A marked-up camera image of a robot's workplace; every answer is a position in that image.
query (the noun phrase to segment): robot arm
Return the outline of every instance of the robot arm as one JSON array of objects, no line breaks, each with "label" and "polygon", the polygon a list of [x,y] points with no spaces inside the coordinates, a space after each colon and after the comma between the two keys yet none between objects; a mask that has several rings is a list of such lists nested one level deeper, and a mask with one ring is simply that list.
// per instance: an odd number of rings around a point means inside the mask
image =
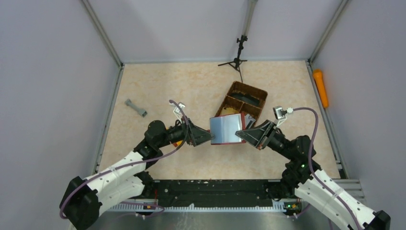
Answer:
[{"label": "robot arm", "polygon": [[[274,112],[277,118],[275,123],[267,120],[258,127],[236,133],[255,148],[261,150],[268,146],[290,160],[285,165],[286,170],[282,173],[281,183],[269,189],[270,197],[299,197],[317,208],[343,230],[359,229],[359,227],[367,230],[388,230],[389,215],[384,211],[375,212],[361,204],[337,185],[319,164],[309,160],[309,156],[313,157],[316,154],[314,149],[309,154],[311,145],[309,136],[288,140],[277,128],[286,120],[285,115],[292,113],[293,109],[283,111],[281,107],[275,107]],[[309,162],[312,164],[315,175],[324,185],[314,178]]]},{"label": "robot arm", "polygon": [[181,140],[198,146],[213,138],[210,132],[195,126],[190,119],[188,125],[184,120],[177,120],[175,126],[168,129],[162,121],[153,121],[144,136],[144,140],[116,164],[85,179],[76,177],[70,181],[59,208],[77,230],[89,228],[112,206],[149,192],[145,190],[145,182],[150,180],[142,173],[163,158],[159,148]]}]

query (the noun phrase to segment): gray dumbbell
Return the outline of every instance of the gray dumbbell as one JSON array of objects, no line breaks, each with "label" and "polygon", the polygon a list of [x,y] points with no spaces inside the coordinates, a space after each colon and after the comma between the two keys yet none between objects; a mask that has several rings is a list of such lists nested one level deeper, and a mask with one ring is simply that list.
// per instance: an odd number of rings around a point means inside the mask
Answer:
[{"label": "gray dumbbell", "polygon": [[145,117],[148,114],[145,109],[138,108],[135,104],[133,104],[130,99],[127,99],[127,101],[125,101],[125,104],[137,111],[137,113],[140,114],[141,117]]}]

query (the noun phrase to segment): orange foam roller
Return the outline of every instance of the orange foam roller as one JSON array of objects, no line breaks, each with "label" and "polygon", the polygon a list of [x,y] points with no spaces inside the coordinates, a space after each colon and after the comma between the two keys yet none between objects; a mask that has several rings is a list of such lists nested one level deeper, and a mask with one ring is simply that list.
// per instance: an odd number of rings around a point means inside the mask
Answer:
[{"label": "orange foam roller", "polygon": [[313,71],[313,78],[315,79],[316,82],[318,94],[320,95],[321,104],[323,105],[323,108],[327,108],[328,99],[323,82],[323,73],[321,72],[321,70],[316,69],[315,71]]}]

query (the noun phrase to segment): orange object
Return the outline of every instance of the orange object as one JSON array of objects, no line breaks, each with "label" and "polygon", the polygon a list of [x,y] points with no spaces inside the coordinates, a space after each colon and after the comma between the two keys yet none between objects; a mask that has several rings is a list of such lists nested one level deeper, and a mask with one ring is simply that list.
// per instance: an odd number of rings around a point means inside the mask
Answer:
[{"label": "orange object", "polygon": [[178,141],[176,143],[173,143],[173,146],[178,147],[181,143],[182,143],[182,141],[180,140],[180,141]]},{"label": "orange object", "polygon": [[321,70],[316,69],[315,71],[313,71],[313,78],[315,79],[316,82],[318,94],[320,95],[321,104],[323,105],[323,108],[327,108],[328,99],[326,89],[324,88],[323,73],[321,72]]}]

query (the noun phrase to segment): cable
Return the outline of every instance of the cable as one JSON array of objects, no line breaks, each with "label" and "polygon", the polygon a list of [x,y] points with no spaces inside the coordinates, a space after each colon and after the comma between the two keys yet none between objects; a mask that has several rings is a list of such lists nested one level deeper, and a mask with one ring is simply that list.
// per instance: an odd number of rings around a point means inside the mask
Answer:
[{"label": "cable", "polygon": [[295,215],[293,215],[293,216],[289,216],[289,218],[299,218],[301,215],[303,215],[307,210],[309,210],[309,208],[310,208],[310,206],[311,205],[307,205],[305,208],[303,208],[303,210],[299,213],[299,214],[296,214],[296,216]]},{"label": "cable", "polygon": [[285,136],[280,128],[276,128],[276,132],[283,135],[283,136]]},{"label": "cable", "polygon": [[[317,177],[317,175],[315,174],[315,170],[313,169],[313,165],[312,165],[312,151],[313,151],[313,143],[315,141],[316,138],[316,132],[317,132],[317,128],[318,128],[318,115],[317,112],[312,109],[312,108],[308,108],[308,107],[299,107],[299,108],[295,108],[293,109],[293,111],[299,111],[299,110],[309,110],[311,112],[313,112],[313,114],[315,115],[315,119],[316,119],[316,123],[315,123],[315,129],[313,130],[313,135],[312,138],[310,140],[310,147],[309,147],[309,155],[308,155],[308,163],[309,163],[309,169],[310,172],[312,173],[312,176],[323,186],[325,187],[331,194],[335,194],[335,192],[329,188],[325,183],[323,183],[320,178]],[[348,206],[348,204],[340,197],[337,195],[337,199],[343,204],[343,206],[348,210],[348,212],[350,213],[352,219],[354,220],[355,224],[357,225],[357,228],[359,230],[362,229],[361,225],[359,224],[357,217],[355,216],[355,214],[351,211],[351,208]]]},{"label": "cable", "polygon": [[329,218],[328,218],[328,225],[330,226],[330,230],[334,230],[333,223],[331,222],[331,220]]},{"label": "cable", "polygon": [[238,66],[238,72],[240,73],[241,83],[243,83],[243,81],[242,81],[242,74],[241,74],[241,68],[240,68],[240,66]]},{"label": "cable", "polygon": [[141,217],[141,218],[151,218],[154,216],[157,216],[159,214],[162,214],[165,211],[165,208],[156,204],[144,204],[144,203],[133,203],[133,202],[121,202],[121,204],[125,204],[125,205],[138,205],[138,206],[150,206],[150,207],[155,207],[155,208],[160,208],[161,210],[159,212],[154,212],[149,216],[145,216],[145,215],[139,215],[136,212],[130,212],[130,213],[124,213],[122,215],[117,216],[116,218],[114,218],[112,221],[110,221],[109,224],[107,224],[106,226],[104,226],[104,228],[102,228],[102,230],[106,229],[108,226],[110,226],[113,222],[115,222],[116,220],[125,217],[125,216],[130,216],[130,215],[135,215],[136,217]]},{"label": "cable", "polygon": [[180,124],[181,124],[181,123],[180,123],[180,120],[176,120],[176,121],[175,121],[175,127],[176,127],[176,126],[180,126]]},{"label": "cable", "polygon": [[[182,108],[181,108],[176,102],[174,102],[173,100],[169,100],[169,103],[174,104],[174,105],[179,109],[179,111],[182,113],[183,119],[185,120],[185,123],[186,123],[186,134],[185,134],[185,138],[183,139],[182,143],[181,143],[178,147],[176,147],[176,149],[172,150],[172,151],[169,152],[168,154],[162,155],[162,156],[160,156],[160,157],[155,157],[155,158],[152,158],[152,159],[148,159],[148,160],[145,160],[145,161],[137,161],[137,162],[132,162],[132,163],[128,163],[128,164],[123,164],[123,165],[121,165],[121,166],[116,167],[115,170],[119,170],[119,169],[122,169],[122,168],[125,168],[125,167],[129,167],[129,166],[133,166],[133,165],[136,165],[136,164],[142,164],[142,163],[147,163],[147,162],[151,162],[151,161],[160,160],[160,159],[162,159],[162,158],[165,158],[165,157],[168,157],[168,156],[172,155],[173,153],[175,153],[176,151],[178,151],[178,150],[183,146],[183,144],[186,142],[186,140],[187,140],[187,138],[188,138],[188,134],[189,134],[189,129],[188,129],[188,127],[189,127],[189,121],[188,121],[188,117],[185,115],[185,113],[183,112]],[[59,216],[60,216],[62,219],[67,219],[67,217],[64,216],[64,214],[63,214],[63,210],[65,210],[66,205],[69,203],[69,201],[71,200],[71,198],[73,197],[73,195],[75,195],[81,188],[83,188],[83,187],[84,187],[85,185],[87,185],[88,183],[90,183],[90,182],[96,180],[97,178],[99,178],[99,177],[101,177],[101,176],[104,176],[104,175],[106,175],[106,174],[109,174],[109,173],[111,173],[111,172],[112,172],[111,170],[107,170],[107,171],[105,171],[105,172],[99,173],[98,175],[96,175],[96,176],[94,176],[94,177],[92,177],[92,178],[86,180],[84,183],[82,183],[81,185],[79,185],[75,190],[73,190],[73,191],[66,197],[65,201],[64,201],[63,204],[61,205],[61,209],[59,210]]]}]

